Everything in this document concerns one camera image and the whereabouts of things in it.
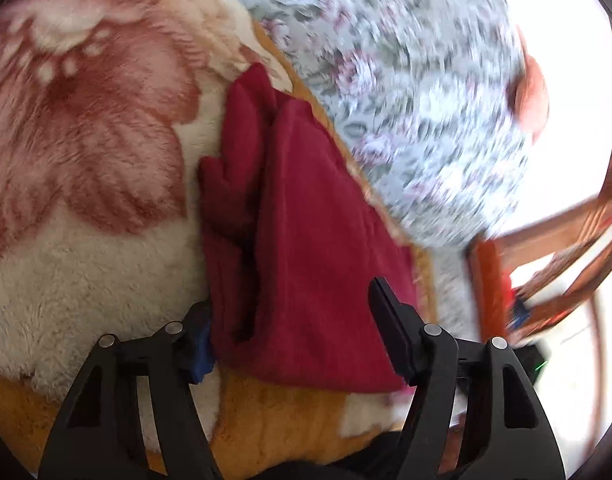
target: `folded red fabric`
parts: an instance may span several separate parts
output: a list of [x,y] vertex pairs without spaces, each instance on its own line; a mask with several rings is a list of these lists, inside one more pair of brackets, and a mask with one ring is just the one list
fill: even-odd
[[222,156],[203,158],[199,176],[217,359],[290,386],[399,390],[368,284],[385,276],[414,304],[410,251],[310,105],[252,66],[229,89]]

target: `maroon garment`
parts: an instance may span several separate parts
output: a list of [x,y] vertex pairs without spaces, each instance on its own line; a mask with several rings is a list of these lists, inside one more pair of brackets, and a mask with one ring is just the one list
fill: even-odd
[[222,157],[200,163],[215,355],[263,380],[390,392],[395,375],[368,307],[385,276],[414,304],[398,248],[307,102],[261,65],[228,91]]

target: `round metal pin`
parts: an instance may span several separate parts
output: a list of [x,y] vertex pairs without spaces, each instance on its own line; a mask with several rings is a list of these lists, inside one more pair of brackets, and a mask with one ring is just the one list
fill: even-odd
[[166,330],[166,332],[170,335],[174,335],[179,334],[182,331],[183,327],[184,326],[179,321],[171,321],[166,325],[166,328],[164,330]]
[[503,350],[504,348],[508,346],[508,343],[503,337],[494,337],[491,340],[491,343],[493,343],[493,346],[495,348],[499,348],[500,350]]
[[104,334],[99,338],[97,343],[99,343],[102,348],[108,348],[109,346],[115,344],[115,336],[112,334]]
[[440,335],[442,333],[442,327],[434,323],[428,323],[424,325],[424,332],[428,335]]

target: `floral shirt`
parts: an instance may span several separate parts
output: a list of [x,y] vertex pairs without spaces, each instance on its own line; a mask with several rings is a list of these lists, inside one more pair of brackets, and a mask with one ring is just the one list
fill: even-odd
[[505,0],[240,1],[414,241],[463,246],[512,213],[529,143]]

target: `fleece blanket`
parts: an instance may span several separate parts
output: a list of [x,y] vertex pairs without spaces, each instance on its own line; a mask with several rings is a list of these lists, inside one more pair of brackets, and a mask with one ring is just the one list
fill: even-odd
[[[196,165],[218,154],[225,92],[252,62],[276,89],[309,100],[335,135],[235,0],[1,7],[0,433],[30,470],[99,335],[149,335],[206,297]],[[161,469],[147,385],[139,390],[144,440]],[[282,388],[228,368],[192,394],[227,479],[291,458],[336,460],[401,420],[410,401]]]

